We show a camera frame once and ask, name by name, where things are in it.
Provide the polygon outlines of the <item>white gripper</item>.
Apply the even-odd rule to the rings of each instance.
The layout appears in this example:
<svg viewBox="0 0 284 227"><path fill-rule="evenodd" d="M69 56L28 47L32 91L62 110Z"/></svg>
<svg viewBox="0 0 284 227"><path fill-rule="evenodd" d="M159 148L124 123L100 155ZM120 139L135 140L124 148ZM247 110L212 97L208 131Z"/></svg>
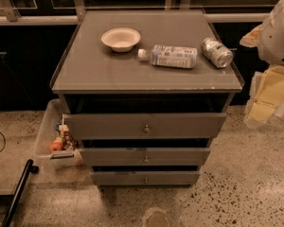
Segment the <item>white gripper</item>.
<svg viewBox="0 0 284 227"><path fill-rule="evenodd" d="M261 26L256 26L240 39L240 45L257 47ZM243 122L250 129L264 125L284 101L284 67L275 66L264 72L255 72L249 91Z"/></svg>

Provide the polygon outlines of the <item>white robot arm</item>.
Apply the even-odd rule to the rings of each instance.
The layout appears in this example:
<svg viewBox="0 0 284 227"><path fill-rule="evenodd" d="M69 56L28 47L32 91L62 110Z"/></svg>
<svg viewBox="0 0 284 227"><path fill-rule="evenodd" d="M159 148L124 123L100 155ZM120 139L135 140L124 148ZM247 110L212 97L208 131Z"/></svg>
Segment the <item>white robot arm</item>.
<svg viewBox="0 0 284 227"><path fill-rule="evenodd" d="M269 67L255 72L250 99L245 108L244 123L255 129L272 116L284 114L284 0L280 0L260 26L240 40L240 45L256 47L258 57Z"/></svg>

